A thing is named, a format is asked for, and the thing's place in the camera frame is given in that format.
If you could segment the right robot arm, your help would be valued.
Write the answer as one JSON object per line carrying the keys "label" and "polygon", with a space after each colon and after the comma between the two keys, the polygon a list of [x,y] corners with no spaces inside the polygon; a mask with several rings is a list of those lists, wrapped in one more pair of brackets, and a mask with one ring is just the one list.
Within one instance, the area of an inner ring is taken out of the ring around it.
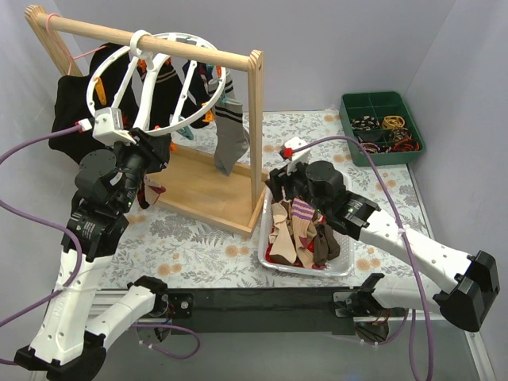
{"label": "right robot arm", "polygon": [[324,215],[332,231],[415,264],[421,274],[419,280],[370,275],[340,297],[341,309],[372,316],[394,308],[427,309],[459,329],[479,331],[500,291],[491,254],[468,254],[399,227],[377,203],[348,190],[342,173],[324,160],[274,169],[265,183],[274,200],[304,201]]}

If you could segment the white round clip hanger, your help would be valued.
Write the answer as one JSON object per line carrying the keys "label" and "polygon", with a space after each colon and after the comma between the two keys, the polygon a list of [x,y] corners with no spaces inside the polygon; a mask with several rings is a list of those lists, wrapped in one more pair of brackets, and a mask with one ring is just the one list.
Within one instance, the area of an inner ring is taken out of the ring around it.
{"label": "white round clip hanger", "polygon": [[[104,60],[91,76],[87,86],[87,107],[94,116],[93,136],[103,144],[112,145],[116,141],[128,142],[127,132],[120,120],[120,103],[125,92],[130,88],[130,82],[135,70],[138,70],[142,79],[142,92],[139,109],[133,128],[138,128],[149,136],[165,136],[196,121],[204,123],[204,117],[218,102],[225,102],[226,88],[229,86],[229,71],[225,67],[217,68],[217,77],[210,81],[216,87],[208,94],[204,102],[192,104],[188,99],[194,92],[189,91],[194,80],[198,62],[190,60],[187,65],[185,80],[181,81],[178,73],[169,62],[171,57],[163,53],[151,53],[140,50],[135,43],[142,37],[150,34],[144,30],[134,33],[128,46],[117,49]],[[120,71],[120,84],[115,88],[112,105],[95,108],[95,85],[103,77],[104,71],[120,59],[127,58],[129,64],[124,71]]]}

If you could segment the maroon beige purple striped sock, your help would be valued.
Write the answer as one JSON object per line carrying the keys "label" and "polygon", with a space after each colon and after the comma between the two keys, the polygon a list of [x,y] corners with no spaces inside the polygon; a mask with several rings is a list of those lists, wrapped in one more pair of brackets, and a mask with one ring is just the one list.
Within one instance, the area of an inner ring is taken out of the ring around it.
{"label": "maroon beige purple striped sock", "polygon": [[154,205],[159,197],[166,192],[166,188],[150,179],[148,176],[144,177],[144,199],[151,206]]}

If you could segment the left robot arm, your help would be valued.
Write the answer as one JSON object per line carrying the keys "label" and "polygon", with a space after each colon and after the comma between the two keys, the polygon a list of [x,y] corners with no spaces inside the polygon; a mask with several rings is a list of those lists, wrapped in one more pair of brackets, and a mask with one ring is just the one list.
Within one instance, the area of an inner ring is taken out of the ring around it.
{"label": "left robot arm", "polygon": [[144,315],[163,316],[169,307],[166,283],[143,276],[102,315],[88,317],[144,177],[165,169],[170,158],[170,137],[151,137],[140,129],[128,136],[132,142],[117,141],[81,159],[61,241],[56,296],[48,303],[38,334],[14,357],[15,364],[43,371],[49,380],[92,380],[124,331]]}

